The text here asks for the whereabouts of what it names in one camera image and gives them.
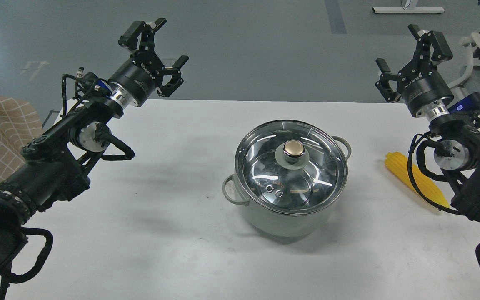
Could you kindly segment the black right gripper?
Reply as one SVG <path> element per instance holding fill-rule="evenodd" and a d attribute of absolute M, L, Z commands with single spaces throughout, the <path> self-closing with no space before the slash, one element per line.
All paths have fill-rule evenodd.
<path fill-rule="evenodd" d="M 408 30 L 417 41 L 412 60 L 398 74 L 394 74 L 385 59 L 375 59 L 381 72 L 375 86 L 386 102 L 397 103 L 402 99 L 411 115 L 420 118 L 425 114 L 425 106 L 448 105 L 453 101 L 453 93 L 433 65 L 451 60 L 453 53 L 442 32 L 427 32 L 413 23 L 408 25 Z M 397 91 L 390 86 L 390 82 L 397 83 Z"/>

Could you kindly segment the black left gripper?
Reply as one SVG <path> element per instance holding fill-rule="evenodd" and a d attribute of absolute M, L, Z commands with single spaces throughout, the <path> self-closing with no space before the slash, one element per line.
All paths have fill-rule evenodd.
<path fill-rule="evenodd" d="M 181 68 L 189 57 L 182 55 L 171 67 L 165 67 L 155 52 L 155 34 L 166 23 L 165 18 L 154 22 L 135 21 L 118 39 L 118 45 L 132 54 L 108 81 L 124 88 L 133 97 L 131 104 L 138 108 L 155 89 L 159 96 L 169 98 L 184 82 Z M 162 84 L 167 76 L 170 80 Z"/>

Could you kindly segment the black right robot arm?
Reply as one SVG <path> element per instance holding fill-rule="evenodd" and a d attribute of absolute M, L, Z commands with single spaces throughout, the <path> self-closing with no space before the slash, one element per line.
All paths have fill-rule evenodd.
<path fill-rule="evenodd" d="M 440 211 L 466 216 L 480 222 L 480 93 L 455 96 L 438 72 L 438 65 L 453 55 L 441 32 L 421 30 L 410 24 L 416 39 L 411 61 L 392 73 L 385 59 L 376 59 L 380 78 L 376 87 L 388 103 L 404 101 L 414 118 L 427 118 L 429 131 L 411 142 L 406 169 L 411 186 L 417 188 L 412 173 L 412 156 L 419 171 L 436 182 L 447 182 L 454 196 L 444 207 L 418 191 L 427 203 Z"/>

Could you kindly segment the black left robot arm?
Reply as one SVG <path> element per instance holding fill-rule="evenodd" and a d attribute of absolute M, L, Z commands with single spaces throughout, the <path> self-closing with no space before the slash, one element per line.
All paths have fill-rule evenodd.
<path fill-rule="evenodd" d="M 52 233 L 26 222 L 89 189 L 88 175 L 99 160 L 135 157 L 108 122 L 121 118 L 128 105 L 139 108 L 152 93 L 169 97 L 183 84 L 181 68 L 189 57 L 166 67 L 155 51 L 155 34 L 165 24 L 165 18 L 133 22 L 118 40 L 130 57 L 108 80 L 83 67 L 62 76 L 60 120 L 23 146 L 25 164 L 0 182 L 0 300 L 11 284 L 35 277 L 52 250 Z"/>

